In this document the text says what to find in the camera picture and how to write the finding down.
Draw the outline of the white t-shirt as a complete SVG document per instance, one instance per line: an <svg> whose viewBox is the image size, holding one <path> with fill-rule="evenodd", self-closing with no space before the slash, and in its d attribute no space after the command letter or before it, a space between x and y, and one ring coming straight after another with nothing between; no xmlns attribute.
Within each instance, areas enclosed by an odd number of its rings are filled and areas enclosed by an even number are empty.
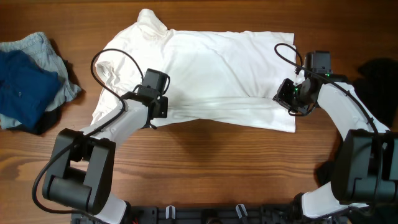
<svg viewBox="0 0 398 224"><path fill-rule="evenodd" d="M106 84L93 112L99 121L147 69L170 77L168 115L156 126L210 119L294 132L295 119L273 99L286 79L297 80L294 35L284 32L208 32L167 28L150 9L119 32L96 61Z"/></svg>

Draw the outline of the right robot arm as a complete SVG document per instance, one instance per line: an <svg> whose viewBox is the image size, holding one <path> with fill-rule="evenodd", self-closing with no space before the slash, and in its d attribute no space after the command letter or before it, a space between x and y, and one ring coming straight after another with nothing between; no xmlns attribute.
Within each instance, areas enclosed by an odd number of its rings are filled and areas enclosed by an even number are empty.
<svg viewBox="0 0 398 224"><path fill-rule="evenodd" d="M397 206L397 133L372 115L344 75L333 73L329 52L309 52L294 66L297 73L304 72L303 82L286 78L273 100L295 117L323 109L343 142L330 179L296 195L288 219L316 222L345 212L372 215L379 207Z"/></svg>

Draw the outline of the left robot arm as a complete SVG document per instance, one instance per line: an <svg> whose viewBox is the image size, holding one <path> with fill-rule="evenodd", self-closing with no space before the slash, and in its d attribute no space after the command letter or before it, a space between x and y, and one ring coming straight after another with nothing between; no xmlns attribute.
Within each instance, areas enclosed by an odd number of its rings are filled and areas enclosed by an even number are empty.
<svg viewBox="0 0 398 224"><path fill-rule="evenodd" d="M132 223L131 206L111 193L116 149L134 132L167 117L170 77L147 69L142 84L95 124L62 130L40 173L45 199L72 208L72 223Z"/></svg>

